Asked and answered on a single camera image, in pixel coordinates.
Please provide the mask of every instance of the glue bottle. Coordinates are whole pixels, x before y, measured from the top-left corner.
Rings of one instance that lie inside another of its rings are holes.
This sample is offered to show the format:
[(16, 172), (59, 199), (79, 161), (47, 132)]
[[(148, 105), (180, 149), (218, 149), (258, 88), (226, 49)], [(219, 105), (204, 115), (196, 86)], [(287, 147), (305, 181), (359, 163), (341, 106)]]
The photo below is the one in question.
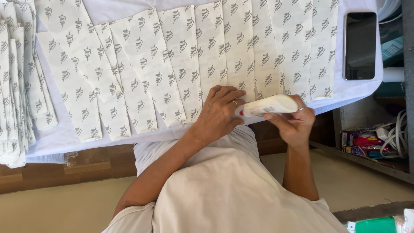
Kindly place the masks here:
[(291, 113), (298, 110), (298, 104), (287, 95), (274, 95), (256, 100), (243, 106), (239, 115), (244, 117), (262, 117), (264, 113)]

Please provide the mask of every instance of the black phone screen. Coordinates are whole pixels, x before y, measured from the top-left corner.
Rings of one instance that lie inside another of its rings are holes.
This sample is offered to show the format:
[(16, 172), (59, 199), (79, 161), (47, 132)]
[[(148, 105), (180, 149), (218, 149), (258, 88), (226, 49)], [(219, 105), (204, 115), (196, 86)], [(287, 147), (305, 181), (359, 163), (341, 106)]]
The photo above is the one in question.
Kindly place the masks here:
[(374, 12), (348, 13), (345, 24), (345, 79), (373, 79), (377, 15)]

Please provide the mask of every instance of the ring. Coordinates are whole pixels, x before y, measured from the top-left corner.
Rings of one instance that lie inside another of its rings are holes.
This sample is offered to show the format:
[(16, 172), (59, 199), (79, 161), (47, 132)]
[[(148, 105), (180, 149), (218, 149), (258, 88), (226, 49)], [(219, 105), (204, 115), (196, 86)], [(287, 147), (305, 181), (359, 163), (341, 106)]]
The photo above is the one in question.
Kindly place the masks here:
[(237, 109), (237, 108), (238, 108), (238, 104), (237, 104), (237, 102), (236, 102), (236, 101), (234, 101), (234, 100), (233, 100), (232, 102), (234, 102), (234, 103), (236, 104), (236, 109)]

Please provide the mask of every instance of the white t-shirt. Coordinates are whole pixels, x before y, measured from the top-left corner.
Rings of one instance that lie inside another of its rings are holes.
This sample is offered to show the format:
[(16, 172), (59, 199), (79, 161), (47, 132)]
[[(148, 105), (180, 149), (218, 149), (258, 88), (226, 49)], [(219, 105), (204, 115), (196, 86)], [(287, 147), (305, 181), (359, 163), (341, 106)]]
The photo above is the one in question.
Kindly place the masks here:
[[(134, 148), (138, 175), (177, 142)], [(246, 126), (202, 149), (174, 172), (157, 202), (122, 210), (104, 233), (347, 233), (324, 199), (309, 201), (259, 161)]]

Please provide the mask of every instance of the hand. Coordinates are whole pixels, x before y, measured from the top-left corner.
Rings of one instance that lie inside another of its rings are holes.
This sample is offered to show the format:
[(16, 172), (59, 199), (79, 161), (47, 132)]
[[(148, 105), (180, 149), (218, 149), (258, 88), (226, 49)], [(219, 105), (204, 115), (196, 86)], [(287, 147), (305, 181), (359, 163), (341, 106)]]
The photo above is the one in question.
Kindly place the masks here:
[(236, 126), (244, 124), (242, 119), (231, 119), (231, 116), (236, 107), (246, 103), (238, 99), (245, 94), (246, 91), (231, 86), (217, 85), (211, 88), (198, 120), (187, 131), (193, 140), (204, 147), (229, 134)]
[[(305, 107), (298, 95), (290, 97), (296, 101), (299, 108)], [(315, 121), (315, 111), (312, 108), (282, 114), (282, 116), (277, 113), (265, 113), (264, 117), (279, 129), (281, 138), (289, 146), (308, 147), (309, 135)]]

